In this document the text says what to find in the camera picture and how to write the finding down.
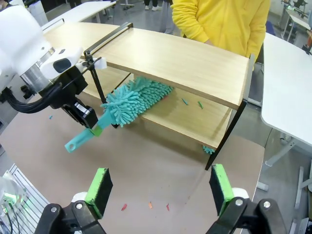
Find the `shelf board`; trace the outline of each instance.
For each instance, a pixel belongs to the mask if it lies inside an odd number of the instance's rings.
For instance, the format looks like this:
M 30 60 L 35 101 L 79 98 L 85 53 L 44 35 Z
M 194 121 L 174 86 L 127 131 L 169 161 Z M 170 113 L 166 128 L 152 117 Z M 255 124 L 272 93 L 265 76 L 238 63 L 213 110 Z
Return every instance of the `shelf board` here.
M 116 28 L 100 23 L 66 23 L 45 36 L 55 47 L 87 49 Z M 105 57 L 108 66 L 233 109 L 241 104 L 249 65 L 248 58 L 214 46 L 137 28 L 126 30 L 94 56 Z

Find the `white table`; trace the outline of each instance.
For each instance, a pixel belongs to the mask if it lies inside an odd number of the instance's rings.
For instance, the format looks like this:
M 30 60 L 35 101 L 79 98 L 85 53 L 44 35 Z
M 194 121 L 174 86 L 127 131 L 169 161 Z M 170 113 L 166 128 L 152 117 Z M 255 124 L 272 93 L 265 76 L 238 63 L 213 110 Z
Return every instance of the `white table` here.
M 299 24 L 299 25 L 301 25 L 302 27 L 308 29 L 308 30 L 311 29 L 310 26 L 309 26 L 309 24 L 308 24 L 308 21 L 307 21 L 306 19 L 301 18 L 296 12 L 294 12 L 294 11 L 292 11 L 292 10 L 289 10 L 289 9 L 288 9 L 288 10 L 286 10 L 286 11 L 287 11 L 287 13 L 288 13 L 288 19 L 287 19 L 287 23 L 286 23 L 286 25 L 285 25 L 284 32 L 283 32 L 283 34 L 282 34 L 282 37 L 283 37 L 283 38 L 284 38 L 286 29 L 287 29 L 287 26 L 288 26 L 289 18 L 292 18 L 292 21 L 293 21 L 291 30 L 290 30 L 289 35 L 288 35 L 288 38 L 287 38 L 287 41 L 289 41 L 289 39 L 291 38 L 291 34 L 292 34 L 292 32 L 293 32 L 293 27 L 295 26 L 296 23 Z
M 110 2 L 110 1 L 89 1 L 85 2 L 79 6 L 76 6 L 75 8 L 65 12 L 64 14 L 56 17 L 55 19 L 51 20 L 47 24 L 43 25 L 41 28 L 47 32 L 48 30 L 52 29 L 51 25 L 55 24 L 58 25 L 58 21 L 61 23 L 62 19 L 64 19 L 64 22 L 81 22 L 85 19 L 96 16 L 97 22 L 100 23 L 100 17 L 99 13 L 110 7 L 115 5 L 116 2 Z
M 291 141 L 265 164 L 273 166 L 298 141 L 312 146 L 312 57 L 302 49 L 266 34 L 264 40 L 264 84 L 261 118 L 264 123 L 285 134 Z M 300 168 L 298 208 L 303 168 Z

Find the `black cable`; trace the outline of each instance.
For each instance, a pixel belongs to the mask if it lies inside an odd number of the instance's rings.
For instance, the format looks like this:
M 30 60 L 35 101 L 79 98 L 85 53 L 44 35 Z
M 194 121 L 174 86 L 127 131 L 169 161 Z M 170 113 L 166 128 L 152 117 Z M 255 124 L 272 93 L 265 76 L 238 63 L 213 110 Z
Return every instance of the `black cable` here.
M 9 223 L 10 223 L 10 228 L 11 228 L 10 234 L 12 234 L 13 233 L 13 226 L 12 226 L 12 221 L 10 219 L 9 213 L 6 213 L 6 216 L 8 217 L 8 220 L 9 220 Z
M 9 88 L 5 88 L 2 92 L 3 97 L 8 101 L 8 103 L 12 106 L 12 108 L 18 112 L 25 113 L 25 114 L 33 114 L 37 113 L 39 111 L 42 111 L 43 109 L 47 108 L 49 105 L 51 105 L 52 100 L 56 97 L 56 95 L 61 91 L 67 88 L 70 84 L 75 82 L 78 78 L 80 78 L 84 73 L 90 70 L 94 64 L 99 61 L 102 57 L 97 58 L 95 61 L 93 61 L 85 71 L 83 71 L 79 76 L 71 80 L 68 84 L 66 84 L 64 87 L 61 86 L 61 83 L 59 85 L 55 85 L 52 87 L 49 92 L 43 96 L 40 100 L 37 100 L 32 103 L 24 103 L 18 101 L 14 95 L 12 94 L 12 91 Z
M 18 230 L 19 230 L 19 234 L 20 234 L 20 223 L 19 223 L 19 220 L 18 220 L 18 216 L 16 215 L 16 213 L 14 211 L 14 208 L 13 208 L 11 203 L 9 203 L 9 206 L 10 206 L 11 210 L 13 211 L 13 214 L 15 216 L 16 222 L 18 223 Z

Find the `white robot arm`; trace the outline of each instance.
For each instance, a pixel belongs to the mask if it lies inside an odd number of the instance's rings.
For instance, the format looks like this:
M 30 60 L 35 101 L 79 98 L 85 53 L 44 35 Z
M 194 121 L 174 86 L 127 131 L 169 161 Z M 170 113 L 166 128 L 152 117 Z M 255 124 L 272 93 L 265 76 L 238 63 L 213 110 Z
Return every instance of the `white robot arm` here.
M 47 106 L 62 108 L 74 120 L 92 128 L 97 122 L 94 110 L 76 95 L 88 85 L 78 63 L 83 52 L 79 48 L 55 49 L 44 38 L 33 16 L 22 6 L 11 6 L 0 12 L 0 95 L 17 111 L 35 113 Z M 106 68 L 105 59 L 95 67 Z M 26 104 L 18 101 L 6 86 L 13 75 L 19 75 L 32 94 L 42 98 Z

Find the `white tabletop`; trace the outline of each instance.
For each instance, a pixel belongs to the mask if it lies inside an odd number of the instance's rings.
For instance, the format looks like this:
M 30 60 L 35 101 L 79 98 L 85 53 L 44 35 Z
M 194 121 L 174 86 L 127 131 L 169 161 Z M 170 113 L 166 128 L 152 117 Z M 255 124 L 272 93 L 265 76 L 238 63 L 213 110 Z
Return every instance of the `white tabletop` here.
M 306 19 L 301 18 L 296 12 L 292 10 L 287 10 L 287 12 L 295 23 L 305 27 L 306 29 L 311 29 Z
M 114 5 L 116 2 L 110 2 L 110 1 L 89 1 L 85 2 L 79 6 L 76 6 L 75 8 L 65 12 L 64 14 L 56 17 L 55 19 L 51 20 L 47 24 L 43 25 L 41 28 L 45 29 L 48 26 L 56 23 L 57 21 L 64 19 L 65 22 L 81 22 L 85 19 L 95 15 L 97 12 L 100 12 L 112 5 Z
M 312 145 L 312 56 L 267 33 L 264 63 L 262 120 Z

